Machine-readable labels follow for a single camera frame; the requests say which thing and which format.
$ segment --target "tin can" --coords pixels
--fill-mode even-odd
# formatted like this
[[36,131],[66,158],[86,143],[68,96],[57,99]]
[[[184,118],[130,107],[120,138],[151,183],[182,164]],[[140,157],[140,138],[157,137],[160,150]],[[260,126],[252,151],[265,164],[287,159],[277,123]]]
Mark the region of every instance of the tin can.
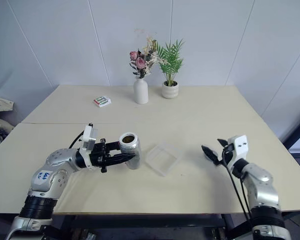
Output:
[[133,132],[126,132],[119,138],[119,147],[123,154],[135,154],[135,157],[126,161],[125,164],[130,169],[138,169],[141,164],[141,146],[138,136]]

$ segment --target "wall seam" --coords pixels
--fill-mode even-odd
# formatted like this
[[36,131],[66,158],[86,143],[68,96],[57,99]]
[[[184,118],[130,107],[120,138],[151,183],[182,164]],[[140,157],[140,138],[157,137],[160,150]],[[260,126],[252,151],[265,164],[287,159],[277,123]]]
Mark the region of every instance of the wall seam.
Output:
[[95,38],[96,38],[96,41],[98,42],[98,45],[99,45],[99,50],[100,50],[100,54],[101,54],[101,58],[102,58],[103,67],[104,67],[104,70],[105,70],[106,78],[108,80],[109,86],[111,86],[110,80],[109,80],[108,71],[107,71],[107,67],[106,67],[106,63],[105,63],[105,59],[104,59],[104,54],[102,53],[101,44],[100,44],[99,37],[98,37],[98,32],[97,32],[97,27],[96,27],[94,15],[92,14],[92,9],[91,9],[91,6],[90,6],[90,1],[87,0],[87,2],[88,2],[89,9],[90,9],[90,14],[91,14],[91,18],[92,18],[93,27],[94,27]]
[[250,9],[250,12],[249,12],[249,16],[248,16],[248,18],[247,18],[247,20],[246,20],[246,23],[245,23],[245,26],[244,26],[244,29],[243,29],[243,33],[242,33],[241,39],[240,39],[240,41],[239,41],[239,45],[238,45],[238,47],[237,47],[237,49],[236,49],[236,52],[235,52],[235,55],[234,55],[234,58],[233,58],[233,61],[232,61],[231,67],[230,67],[230,71],[229,71],[229,73],[228,73],[228,76],[226,77],[226,81],[225,81],[225,84],[224,84],[225,86],[226,86],[227,83],[228,83],[230,74],[231,74],[232,69],[233,69],[233,67],[234,67],[234,65],[235,65],[235,61],[236,61],[236,59],[237,59],[237,55],[238,55],[239,49],[240,49],[240,47],[241,47],[242,40],[244,39],[244,35],[245,35],[245,33],[246,33],[246,29],[247,29],[247,26],[248,26],[248,23],[249,23],[250,16],[251,16],[251,13],[252,13],[252,11],[253,11],[254,5],[255,5],[255,0],[253,0],[252,6],[251,6],[251,9]]
[[172,33],[172,11],[174,6],[174,0],[171,0],[171,15],[170,15],[170,37],[169,37],[169,43],[171,44],[171,33]]
[[43,74],[44,74],[44,76],[45,76],[45,79],[46,79],[47,82],[50,84],[50,87],[53,88],[53,84],[52,84],[52,82],[50,81],[50,79],[48,78],[48,76],[47,76],[47,74],[46,74],[44,68],[43,68],[42,65],[41,65],[41,63],[39,62],[39,59],[38,59],[38,57],[37,57],[37,55],[36,55],[36,53],[35,53],[33,47],[31,46],[31,44],[30,44],[30,42],[29,42],[29,40],[28,40],[28,38],[27,38],[27,36],[26,36],[24,30],[22,29],[22,27],[21,27],[21,25],[20,25],[20,23],[19,23],[19,20],[18,20],[16,14],[15,14],[15,11],[13,10],[12,6],[10,5],[9,0],[6,0],[6,2],[7,2],[8,5],[9,5],[9,8],[10,8],[12,14],[13,14],[13,17],[14,17],[16,23],[18,24],[19,29],[20,29],[20,31],[22,32],[22,35],[23,35],[23,37],[24,37],[26,43],[28,44],[28,46],[29,46],[29,48],[30,48],[32,54],[34,55],[34,58],[35,58],[36,62],[38,63],[40,69],[42,70],[42,72],[43,72]]
[[276,92],[274,93],[274,95],[272,96],[271,100],[269,101],[268,105],[265,107],[264,111],[262,112],[262,114],[260,115],[261,117],[265,114],[265,112],[267,111],[267,109],[269,108],[270,104],[272,103],[272,101],[275,99],[276,95],[278,94],[279,90],[281,89],[281,87],[283,86],[283,84],[285,83],[286,79],[288,78],[288,76],[290,75],[292,69],[295,67],[297,61],[300,58],[300,53],[298,55],[298,57],[295,59],[294,63],[292,64],[290,70],[288,71],[288,73],[286,74],[286,76],[284,77],[282,83],[280,84],[280,86],[278,87],[278,89],[276,90]]

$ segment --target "clear plastic container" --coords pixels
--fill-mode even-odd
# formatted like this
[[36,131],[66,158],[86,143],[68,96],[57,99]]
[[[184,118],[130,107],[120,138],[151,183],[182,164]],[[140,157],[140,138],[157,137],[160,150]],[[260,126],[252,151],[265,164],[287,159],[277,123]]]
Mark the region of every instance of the clear plastic container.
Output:
[[146,156],[145,162],[157,173],[166,176],[180,161],[182,152],[165,142],[155,146]]

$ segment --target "white vase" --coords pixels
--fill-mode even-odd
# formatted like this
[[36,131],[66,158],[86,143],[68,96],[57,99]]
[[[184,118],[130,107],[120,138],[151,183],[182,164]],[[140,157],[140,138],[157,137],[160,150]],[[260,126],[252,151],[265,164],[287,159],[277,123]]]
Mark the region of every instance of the white vase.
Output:
[[135,79],[133,84],[134,100],[137,104],[146,104],[149,101],[148,84],[144,78],[136,77]]
[[175,86],[167,86],[165,82],[162,83],[162,96],[166,99],[173,99],[178,96],[179,84],[176,82]]

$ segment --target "can lid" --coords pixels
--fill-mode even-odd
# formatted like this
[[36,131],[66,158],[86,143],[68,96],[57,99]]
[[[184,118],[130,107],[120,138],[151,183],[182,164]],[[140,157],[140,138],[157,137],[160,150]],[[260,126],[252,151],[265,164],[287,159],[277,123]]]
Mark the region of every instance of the can lid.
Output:
[[119,137],[119,144],[122,146],[132,146],[138,141],[138,136],[133,132],[125,132]]

